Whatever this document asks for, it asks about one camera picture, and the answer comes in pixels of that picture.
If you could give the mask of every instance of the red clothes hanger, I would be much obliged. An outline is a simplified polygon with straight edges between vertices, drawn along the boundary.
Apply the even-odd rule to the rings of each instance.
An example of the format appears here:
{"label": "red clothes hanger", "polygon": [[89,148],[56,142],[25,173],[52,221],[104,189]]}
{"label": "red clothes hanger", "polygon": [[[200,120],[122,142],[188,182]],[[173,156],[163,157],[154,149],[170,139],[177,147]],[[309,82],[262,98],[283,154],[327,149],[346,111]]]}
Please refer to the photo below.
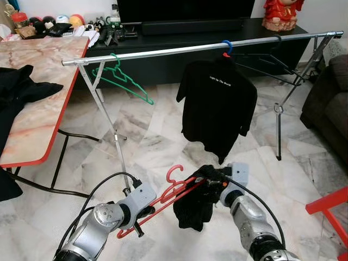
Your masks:
{"label": "red clothes hanger", "polygon": [[[171,167],[169,169],[169,171],[167,172],[167,182],[168,183],[172,183],[171,186],[169,186],[163,193],[162,195],[157,198],[156,200],[154,200],[150,206],[153,207],[155,204],[157,204],[158,202],[160,202],[161,204],[167,202],[168,200],[170,200],[171,198],[177,196],[178,194],[180,194],[179,196],[177,196],[176,198],[174,198],[173,200],[171,200],[170,202],[168,202],[167,204],[163,205],[162,207],[160,207],[158,210],[156,210],[155,213],[147,216],[146,218],[144,218],[143,220],[141,220],[139,222],[139,225],[141,226],[142,224],[144,224],[145,222],[147,222],[148,220],[150,220],[151,218],[153,218],[154,216],[156,216],[158,213],[160,213],[162,210],[164,210],[165,208],[169,207],[170,205],[172,205],[174,202],[178,201],[180,198],[182,198],[183,196],[185,196],[186,194],[188,194],[189,192],[191,192],[192,190],[194,190],[195,188],[197,188],[199,185],[201,185],[204,182],[204,179],[197,182],[192,188],[185,190],[186,186],[191,183],[194,182],[196,180],[196,177],[191,177],[189,179],[187,179],[186,181],[176,181],[175,179],[170,179],[170,175],[172,174],[172,172],[175,169],[180,169],[181,171],[184,170],[184,167],[182,165],[175,165],[173,167]],[[134,230],[134,228],[130,228],[126,231],[121,230],[118,232],[117,234],[117,238],[123,238],[126,235],[128,235],[130,232],[132,232]]]}

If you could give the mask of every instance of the metal rail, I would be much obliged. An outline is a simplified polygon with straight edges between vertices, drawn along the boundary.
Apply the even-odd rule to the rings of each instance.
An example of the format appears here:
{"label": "metal rail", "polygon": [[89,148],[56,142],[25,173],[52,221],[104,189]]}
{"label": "metal rail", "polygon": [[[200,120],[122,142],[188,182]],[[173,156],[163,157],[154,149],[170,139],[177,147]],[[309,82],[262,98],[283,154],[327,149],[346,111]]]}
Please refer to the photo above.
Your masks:
{"label": "metal rail", "polygon": [[[319,38],[319,37],[326,37],[326,36],[342,36],[343,33],[344,33],[343,31],[338,31],[338,32],[318,33],[318,34],[296,34],[296,35],[281,36],[281,38],[282,38],[282,41],[291,41],[291,40],[299,40],[299,39]],[[272,36],[267,38],[233,41],[231,43],[233,46],[237,47],[237,46],[246,46],[246,45],[265,44],[268,42],[277,42],[277,41],[279,41],[279,38],[276,36]],[[211,45],[198,45],[198,46],[164,49],[164,50],[149,51],[149,52],[118,54],[117,57],[120,60],[129,60],[129,59],[148,58],[148,57],[178,54],[178,53],[205,51],[210,49],[218,49],[218,48],[226,48],[226,47],[228,47],[227,43],[217,43],[217,44],[214,43]],[[79,58],[79,59],[73,59],[69,61],[62,61],[62,64],[63,66],[88,65],[93,63],[100,63],[102,61],[106,62],[106,61],[115,61],[115,60],[116,58],[114,56],[106,55],[106,56]]]}

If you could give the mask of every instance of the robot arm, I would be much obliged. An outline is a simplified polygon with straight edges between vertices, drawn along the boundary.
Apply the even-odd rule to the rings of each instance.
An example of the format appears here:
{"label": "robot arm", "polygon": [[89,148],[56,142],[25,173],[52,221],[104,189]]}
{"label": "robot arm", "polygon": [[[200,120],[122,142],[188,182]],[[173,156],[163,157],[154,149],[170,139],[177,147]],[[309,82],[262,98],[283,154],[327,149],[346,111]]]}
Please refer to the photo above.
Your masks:
{"label": "robot arm", "polygon": [[[246,186],[248,165],[234,163],[228,166],[232,168],[230,179]],[[109,233],[117,228],[129,229],[135,226],[137,218],[155,199],[153,189],[144,183],[116,204],[97,205],[57,253],[54,261],[96,261]],[[265,213],[250,197],[244,195],[243,189],[229,182],[220,195],[220,201],[231,209],[242,246],[253,260],[300,261],[283,247],[267,222]]]}
{"label": "robot arm", "polygon": [[98,204],[71,235],[54,261],[96,261],[110,232],[134,226],[139,213],[156,199],[149,184],[143,183],[116,204]]}
{"label": "robot arm", "polygon": [[[244,163],[229,164],[232,168],[231,178],[246,186],[248,165]],[[240,233],[243,248],[255,261],[300,261],[293,253],[287,251],[276,237],[266,215],[244,191],[229,183],[220,196],[221,203],[231,209],[235,225]]]}

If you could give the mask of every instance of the soundbar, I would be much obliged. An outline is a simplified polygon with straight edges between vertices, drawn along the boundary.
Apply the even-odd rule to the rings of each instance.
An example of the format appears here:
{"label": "soundbar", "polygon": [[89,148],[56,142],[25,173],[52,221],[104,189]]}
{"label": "soundbar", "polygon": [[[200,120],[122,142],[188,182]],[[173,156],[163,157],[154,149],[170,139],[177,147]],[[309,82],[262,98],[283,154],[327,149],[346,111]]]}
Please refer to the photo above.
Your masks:
{"label": "soundbar", "polygon": [[143,35],[156,35],[238,30],[242,26],[243,20],[239,18],[232,20],[143,22],[141,29]]}

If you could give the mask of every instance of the jar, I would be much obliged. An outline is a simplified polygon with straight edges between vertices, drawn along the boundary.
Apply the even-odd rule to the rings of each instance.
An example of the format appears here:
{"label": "jar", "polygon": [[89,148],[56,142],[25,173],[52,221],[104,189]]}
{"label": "jar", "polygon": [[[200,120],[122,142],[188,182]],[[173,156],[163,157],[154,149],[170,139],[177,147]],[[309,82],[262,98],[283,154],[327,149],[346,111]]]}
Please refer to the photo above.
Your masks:
{"label": "jar", "polygon": [[25,13],[14,13],[11,18],[17,28],[22,28],[29,25],[29,20]]}

